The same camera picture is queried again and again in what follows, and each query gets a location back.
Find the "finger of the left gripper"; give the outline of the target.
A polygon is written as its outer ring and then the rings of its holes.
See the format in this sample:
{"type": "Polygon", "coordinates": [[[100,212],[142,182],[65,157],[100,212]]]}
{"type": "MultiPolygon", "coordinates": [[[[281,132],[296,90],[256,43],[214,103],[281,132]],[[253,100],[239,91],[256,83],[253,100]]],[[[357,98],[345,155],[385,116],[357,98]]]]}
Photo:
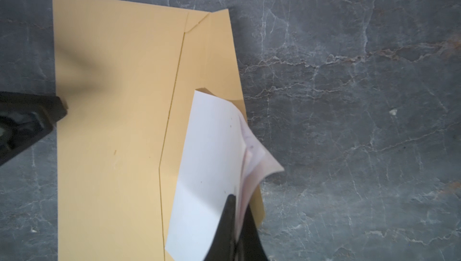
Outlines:
{"type": "Polygon", "coordinates": [[[67,115],[57,96],[1,92],[1,164],[50,134],[67,115]]]}

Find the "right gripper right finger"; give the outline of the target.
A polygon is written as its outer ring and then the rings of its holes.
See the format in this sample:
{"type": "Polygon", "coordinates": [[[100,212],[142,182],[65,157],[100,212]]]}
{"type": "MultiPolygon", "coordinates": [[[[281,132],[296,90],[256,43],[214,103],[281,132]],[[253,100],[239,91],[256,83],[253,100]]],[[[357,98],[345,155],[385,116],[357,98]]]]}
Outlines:
{"type": "Polygon", "coordinates": [[[244,216],[240,239],[236,244],[236,261],[269,261],[259,238],[250,206],[244,216]]]}

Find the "white floral letter paper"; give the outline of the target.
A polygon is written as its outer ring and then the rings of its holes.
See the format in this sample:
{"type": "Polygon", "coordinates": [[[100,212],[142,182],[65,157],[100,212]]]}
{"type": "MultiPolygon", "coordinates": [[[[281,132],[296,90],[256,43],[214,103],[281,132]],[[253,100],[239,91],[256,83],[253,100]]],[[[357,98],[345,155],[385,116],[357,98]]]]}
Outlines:
{"type": "Polygon", "coordinates": [[[204,261],[229,195],[236,196],[235,251],[257,186],[282,165],[230,101],[195,91],[166,251],[175,261],[204,261]]]}

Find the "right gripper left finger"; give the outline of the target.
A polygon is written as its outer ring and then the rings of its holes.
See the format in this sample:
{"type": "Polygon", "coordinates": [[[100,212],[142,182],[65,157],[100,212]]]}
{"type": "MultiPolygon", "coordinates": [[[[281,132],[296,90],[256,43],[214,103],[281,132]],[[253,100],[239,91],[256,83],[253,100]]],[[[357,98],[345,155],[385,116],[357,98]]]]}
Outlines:
{"type": "Polygon", "coordinates": [[[236,196],[229,195],[204,261],[233,261],[235,259],[235,209],[236,196]]]}

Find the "brown kraft envelope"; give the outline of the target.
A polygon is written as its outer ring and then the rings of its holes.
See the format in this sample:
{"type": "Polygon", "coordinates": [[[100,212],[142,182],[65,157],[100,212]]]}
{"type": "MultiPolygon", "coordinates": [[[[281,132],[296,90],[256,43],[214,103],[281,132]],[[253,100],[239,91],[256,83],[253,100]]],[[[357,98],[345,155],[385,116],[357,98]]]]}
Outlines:
{"type": "MultiPolygon", "coordinates": [[[[58,258],[174,261],[165,249],[195,91],[246,120],[229,10],[52,0],[58,258]]],[[[264,219],[259,186],[249,203],[264,219]]]]}

